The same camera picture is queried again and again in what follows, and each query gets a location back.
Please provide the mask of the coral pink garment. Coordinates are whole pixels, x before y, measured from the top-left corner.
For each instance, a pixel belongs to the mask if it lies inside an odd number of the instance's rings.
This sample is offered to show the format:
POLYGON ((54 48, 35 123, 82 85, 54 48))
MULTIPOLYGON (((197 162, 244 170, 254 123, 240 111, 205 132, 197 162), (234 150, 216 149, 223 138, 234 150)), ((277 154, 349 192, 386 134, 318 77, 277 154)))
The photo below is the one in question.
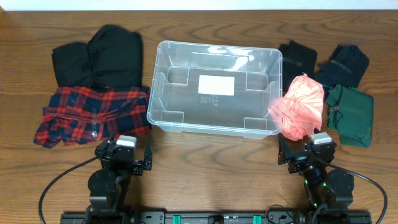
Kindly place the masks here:
POLYGON ((269 113, 274 119, 281 117, 280 132, 285 138, 298 141, 321 128, 323 98, 322 85, 304 73, 293 79, 286 94, 275 100, 269 113))

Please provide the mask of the red navy plaid shirt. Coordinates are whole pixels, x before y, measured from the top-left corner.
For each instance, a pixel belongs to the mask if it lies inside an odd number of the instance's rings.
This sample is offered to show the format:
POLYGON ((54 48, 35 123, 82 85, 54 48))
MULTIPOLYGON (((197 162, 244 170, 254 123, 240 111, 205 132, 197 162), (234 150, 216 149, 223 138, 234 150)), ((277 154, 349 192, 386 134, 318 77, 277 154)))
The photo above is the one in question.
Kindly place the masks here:
POLYGON ((149 97, 148 87, 60 87, 43 108, 33 142, 50 149, 60 142, 69 146, 104 140, 112 134, 146 134, 151 131, 149 97))

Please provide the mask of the dark green garment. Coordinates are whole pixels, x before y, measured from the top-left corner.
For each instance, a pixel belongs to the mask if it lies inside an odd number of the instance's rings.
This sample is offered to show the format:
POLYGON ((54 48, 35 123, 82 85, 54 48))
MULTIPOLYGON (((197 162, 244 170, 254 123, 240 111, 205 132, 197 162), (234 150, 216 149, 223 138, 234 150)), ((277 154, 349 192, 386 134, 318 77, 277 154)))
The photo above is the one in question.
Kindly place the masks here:
POLYGON ((374 98, 356 88, 336 85, 328 92, 328 127, 342 145, 368 148, 372 142, 374 98))

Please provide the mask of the dark navy garment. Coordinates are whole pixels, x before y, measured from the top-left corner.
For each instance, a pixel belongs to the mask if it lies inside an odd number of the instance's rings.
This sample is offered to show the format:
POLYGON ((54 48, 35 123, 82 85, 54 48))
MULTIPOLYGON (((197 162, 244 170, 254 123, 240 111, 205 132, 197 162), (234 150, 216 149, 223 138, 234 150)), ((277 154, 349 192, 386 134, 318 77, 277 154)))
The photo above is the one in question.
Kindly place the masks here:
POLYGON ((357 88, 368 66, 368 56, 357 45, 338 45, 329 61, 319 65, 315 80, 325 91, 336 85, 357 88))

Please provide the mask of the black garment with tape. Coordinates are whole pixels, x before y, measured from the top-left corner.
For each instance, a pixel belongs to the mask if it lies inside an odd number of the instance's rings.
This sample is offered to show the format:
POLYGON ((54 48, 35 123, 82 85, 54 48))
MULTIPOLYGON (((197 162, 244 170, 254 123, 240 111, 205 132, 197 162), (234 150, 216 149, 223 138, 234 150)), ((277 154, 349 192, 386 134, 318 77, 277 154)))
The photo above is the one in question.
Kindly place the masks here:
POLYGON ((314 78, 317 51, 291 40, 289 44, 281 44, 282 53, 282 91, 285 93, 296 76, 306 73, 314 78))

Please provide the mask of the large black garment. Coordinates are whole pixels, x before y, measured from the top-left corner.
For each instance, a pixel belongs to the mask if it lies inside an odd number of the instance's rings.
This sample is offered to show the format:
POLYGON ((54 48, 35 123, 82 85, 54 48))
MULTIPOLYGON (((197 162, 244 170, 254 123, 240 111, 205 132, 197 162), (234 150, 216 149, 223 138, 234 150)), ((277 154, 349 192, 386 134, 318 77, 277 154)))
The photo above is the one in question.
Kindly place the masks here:
POLYGON ((53 49, 53 70, 58 86, 141 87, 143 53, 140 33, 107 24, 88 43, 53 49))

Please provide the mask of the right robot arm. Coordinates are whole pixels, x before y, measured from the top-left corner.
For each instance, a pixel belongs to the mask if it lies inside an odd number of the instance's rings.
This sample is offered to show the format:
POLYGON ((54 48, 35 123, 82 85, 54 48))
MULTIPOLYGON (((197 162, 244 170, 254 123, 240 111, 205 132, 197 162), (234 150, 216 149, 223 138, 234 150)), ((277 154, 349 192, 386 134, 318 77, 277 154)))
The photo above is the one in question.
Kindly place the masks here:
POLYGON ((327 133, 316 131, 301 151, 282 134, 278 134, 279 165, 287 164, 288 172, 304 179, 309 204, 313 208, 346 210, 353 202, 353 175, 335 168, 327 171, 334 159, 336 143, 327 133))

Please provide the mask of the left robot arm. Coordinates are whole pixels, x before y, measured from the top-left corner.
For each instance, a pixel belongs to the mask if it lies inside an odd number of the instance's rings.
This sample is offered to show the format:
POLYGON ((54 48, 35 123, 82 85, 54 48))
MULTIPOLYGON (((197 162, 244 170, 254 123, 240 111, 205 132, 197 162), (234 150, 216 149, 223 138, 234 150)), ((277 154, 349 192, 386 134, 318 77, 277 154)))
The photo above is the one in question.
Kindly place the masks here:
POLYGON ((118 212, 122 209, 131 177, 141 176, 145 170, 152 169, 153 154, 150 141, 146 142, 144 158, 134 158, 137 139, 132 136, 115 134, 95 149, 101 169, 88 180, 90 203, 96 212, 118 212))

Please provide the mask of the clear plastic storage bin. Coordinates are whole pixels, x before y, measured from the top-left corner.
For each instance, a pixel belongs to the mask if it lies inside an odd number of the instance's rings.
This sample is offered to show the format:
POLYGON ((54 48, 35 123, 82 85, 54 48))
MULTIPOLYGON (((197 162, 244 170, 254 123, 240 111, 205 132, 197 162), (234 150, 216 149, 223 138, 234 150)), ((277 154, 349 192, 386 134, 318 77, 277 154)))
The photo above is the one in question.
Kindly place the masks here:
POLYGON ((264 139, 280 132, 269 108, 282 97, 277 49, 171 40, 157 47, 148 121, 164 131, 264 139), (199 94, 200 75, 234 77, 234 95, 199 94))

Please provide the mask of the white label in bin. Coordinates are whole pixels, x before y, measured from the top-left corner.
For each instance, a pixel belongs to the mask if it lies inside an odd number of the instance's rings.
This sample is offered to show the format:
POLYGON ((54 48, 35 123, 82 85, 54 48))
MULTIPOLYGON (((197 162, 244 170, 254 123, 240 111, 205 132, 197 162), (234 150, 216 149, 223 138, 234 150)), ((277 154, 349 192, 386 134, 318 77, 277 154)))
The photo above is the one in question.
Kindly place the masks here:
POLYGON ((200 75, 198 92, 205 95, 233 96, 234 77, 200 75))

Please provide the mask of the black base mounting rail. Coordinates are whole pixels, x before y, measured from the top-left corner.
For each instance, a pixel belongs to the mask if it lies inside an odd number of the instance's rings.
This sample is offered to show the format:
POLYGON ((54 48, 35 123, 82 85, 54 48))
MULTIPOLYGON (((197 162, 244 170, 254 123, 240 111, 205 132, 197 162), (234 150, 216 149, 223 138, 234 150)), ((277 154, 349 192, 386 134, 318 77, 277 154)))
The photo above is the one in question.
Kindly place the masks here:
POLYGON ((264 213, 169 213, 142 212, 131 217, 100 217, 90 214, 63 214, 61 224, 138 223, 138 224, 266 224, 266 223, 359 223, 371 224, 368 212, 321 214, 312 218, 303 212, 269 210, 264 213))

